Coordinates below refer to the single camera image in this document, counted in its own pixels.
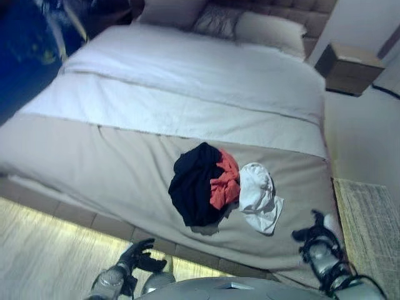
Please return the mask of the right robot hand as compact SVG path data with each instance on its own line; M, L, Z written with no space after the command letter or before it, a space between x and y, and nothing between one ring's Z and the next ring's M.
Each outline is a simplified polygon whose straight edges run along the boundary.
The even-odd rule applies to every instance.
M313 209L311 213L314 215L314 225L300 230L294 230L291 233L291 236L295 241L304 243L303 246L299 248L299 253L305 253L306 249L311 246L312 242L316 241L327 243L329 249L332 250L334 254L339 253L340 243L337 237L324 225L326 215L315 209Z

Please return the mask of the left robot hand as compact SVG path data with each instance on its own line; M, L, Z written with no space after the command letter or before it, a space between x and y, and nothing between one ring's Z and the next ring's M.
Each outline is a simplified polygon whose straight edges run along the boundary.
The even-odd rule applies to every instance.
M161 272L167 261L154 259L151 253L147 252L154 247L154 242L154 238L149 238L131 244L121 254L116 265L124 268L127 274L131 274L136 268L152 273Z

